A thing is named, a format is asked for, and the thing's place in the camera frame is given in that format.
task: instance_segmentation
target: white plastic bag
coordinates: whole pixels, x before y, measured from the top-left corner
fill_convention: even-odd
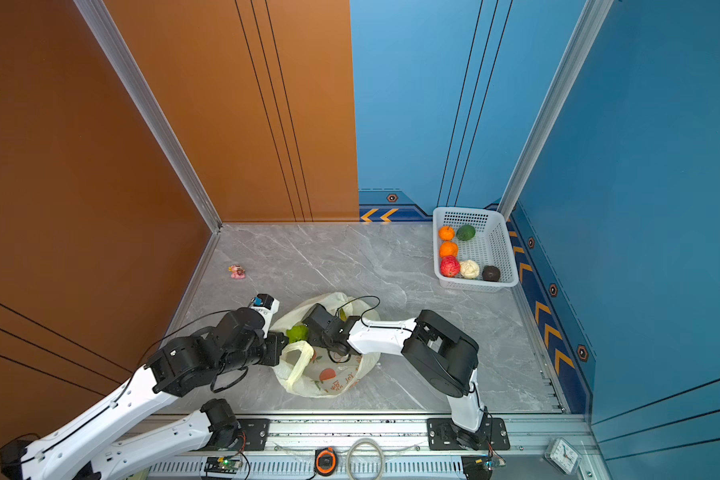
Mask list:
[[[349,302],[345,293],[335,292],[307,300],[291,310],[269,328],[273,332],[285,332],[302,321],[316,303],[321,303],[328,312]],[[370,305],[355,300],[344,306],[347,316],[360,315]],[[369,320],[378,320],[378,314],[371,310],[366,313]],[[341,395],[363,378],[378,362],[380,353],[352,355],[349,360],[335,363],[328,358],[328,351],[322,347],[313,347],[305,341],[289,343],[282,350],[280,363],[274,366],[278,382],[288,393],[311,398],[330,398]]]

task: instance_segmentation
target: pink figurine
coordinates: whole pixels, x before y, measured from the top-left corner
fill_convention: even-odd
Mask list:
[[[231,277],[235,280],[246,278],[246,269],[242,268],[240,265],[232,265],[228,270],[232,272]]]

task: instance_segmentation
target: robotic arm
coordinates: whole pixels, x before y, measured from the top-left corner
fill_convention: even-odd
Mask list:
[[[250,365],[277,365],[288,339],[269,332],[279,302],[259,294],[248,307],[228,312],[214,327],[174,338],[114,392],[66,426],[34,442],[13,440],[0,450],[0,469],[11,480],[115,480],[163,458],[194,449],[236,444],[241,426],[226,400],[213,399],[168,426],[117,441],[145,417],[198,386],[213,392],[230,388]],[[478,449],[484,411],[477,395],[478,345],[430,310],[403,322],[373,322],[351,316],[342,321],[315,305],[304,323],[309,342],[339,355],[382,352],[402,355],[452,409],[454,436]],[[243,374],[216,388],[218,375]]]

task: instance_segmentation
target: black round fruit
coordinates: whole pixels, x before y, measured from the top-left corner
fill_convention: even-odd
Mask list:
[[[483,268],[483,280],[486,282],[498,282],[501,278],[501,270],[493,265],[486,265]]]

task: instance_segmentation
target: blue wall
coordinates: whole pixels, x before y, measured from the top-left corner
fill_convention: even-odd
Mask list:
[[[720,409],[720,382],[682,393],[720,378],[720,2],[614,2],[520,204],[594,348],[614,477],[715,452],[720,478],[720,441],[672,448],[720,412],[652,428]]]
[[[479,0],[352,0],[361,190],[402,190],[429,214],[438,204],[456,204],[457,194],[459,206],[483,207],[500,197],[583,5],[518,0],[510,12],[510,0],[484,0],[475,31]]]

